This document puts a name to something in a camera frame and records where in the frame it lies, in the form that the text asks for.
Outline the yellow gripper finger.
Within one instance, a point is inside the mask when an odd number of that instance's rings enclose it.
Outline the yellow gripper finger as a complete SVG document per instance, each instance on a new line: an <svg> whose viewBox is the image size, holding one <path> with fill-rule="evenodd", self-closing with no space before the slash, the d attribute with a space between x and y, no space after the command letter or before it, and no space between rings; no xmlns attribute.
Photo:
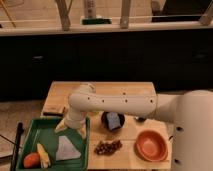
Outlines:
<svg viewBox="0 0 213 171"><path fill-rule="evenodd" d="M65 123L64 123L64 122L60 122L60 123L56 126L55 130L56 130L56 131L63 131L63 130L65 130L66 128L67 128L67 126L65 125Z"/></svg>
<svg viewBox="0 0 213 171"><path fill-rule="evenodd" d="M86 127L77 130L82 139L86 139Z"/></svg>

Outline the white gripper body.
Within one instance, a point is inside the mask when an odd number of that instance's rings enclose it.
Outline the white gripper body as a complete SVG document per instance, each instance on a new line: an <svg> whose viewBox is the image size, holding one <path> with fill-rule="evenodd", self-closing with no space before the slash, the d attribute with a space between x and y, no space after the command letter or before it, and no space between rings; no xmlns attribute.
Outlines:
<svg viewBox="0 0 213 171"><path fill-rule="evenodd" d="M69 128L80 129L86 124L86 114L68 112L65 116L65 124Z"/></svg>

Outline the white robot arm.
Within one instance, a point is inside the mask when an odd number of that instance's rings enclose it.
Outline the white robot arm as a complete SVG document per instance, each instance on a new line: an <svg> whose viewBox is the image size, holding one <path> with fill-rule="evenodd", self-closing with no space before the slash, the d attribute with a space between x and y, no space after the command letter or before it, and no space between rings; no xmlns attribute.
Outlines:
<svg viewBox="0 0 213 171"><path fill-rule="evenodd" d="M80 129L85 114L105 111L174 124L172 171L213 171L213 91L184 94L98 94L91 83L68 96L68 112L56 127Z"/></svg>

